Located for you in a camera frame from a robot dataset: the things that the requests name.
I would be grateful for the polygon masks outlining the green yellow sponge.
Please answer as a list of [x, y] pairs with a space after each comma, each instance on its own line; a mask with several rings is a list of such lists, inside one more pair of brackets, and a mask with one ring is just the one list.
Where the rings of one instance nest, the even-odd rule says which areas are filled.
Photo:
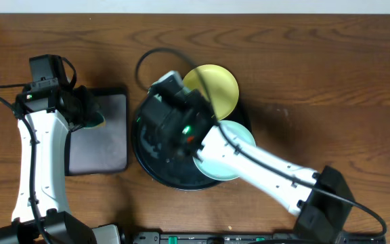
[[86, 129], [93, 129], [96, 127], [103, 127], [106, 125], [106, 120], [103, 116], [103, 114], [99, 111], [93, 113], [90, 115], [83, 124], [83, 128]]

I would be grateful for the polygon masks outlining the yellow plate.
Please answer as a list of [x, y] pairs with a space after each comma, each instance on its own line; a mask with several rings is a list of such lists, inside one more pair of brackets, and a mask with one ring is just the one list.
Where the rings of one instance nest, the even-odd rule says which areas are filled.
[[196, 73], [199, 71], [213, 99], [212, 104], [218, 120], [230, 115], [236, 108], [239, 99], [239, 87], [236, 78], [226, 68], [216, 64], [204, 64], [191, 70], [184, 78], [183, 84], [190, 90], [198, 89], [207, 98], [205, 90]]

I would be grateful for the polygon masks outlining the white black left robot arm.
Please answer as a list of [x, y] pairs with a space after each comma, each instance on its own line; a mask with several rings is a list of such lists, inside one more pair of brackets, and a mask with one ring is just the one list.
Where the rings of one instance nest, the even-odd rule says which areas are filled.
[[120, 243], [117, 225], [90, 228], [70, 212], [65, 176], [67, 137], [102, 122], [94, 95], [84, 86], [29, 85], [10, 105], [18, 120], [22, 159], [12, 223], [0, 228], [0, 243]]

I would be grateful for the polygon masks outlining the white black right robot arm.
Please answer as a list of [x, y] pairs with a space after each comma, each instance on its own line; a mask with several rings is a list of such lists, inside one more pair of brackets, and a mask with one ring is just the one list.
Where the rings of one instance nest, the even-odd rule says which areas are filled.
[[317, 172], [245, 142], [216, 120], [199, 91], [182, 85], [153, 85], [137, 117], [173, 156], [213, 163], [275, 199], [297, 217], [298, 237], [318, 243], [339, 240], [354, 200], [339, 171], [325, 167]]

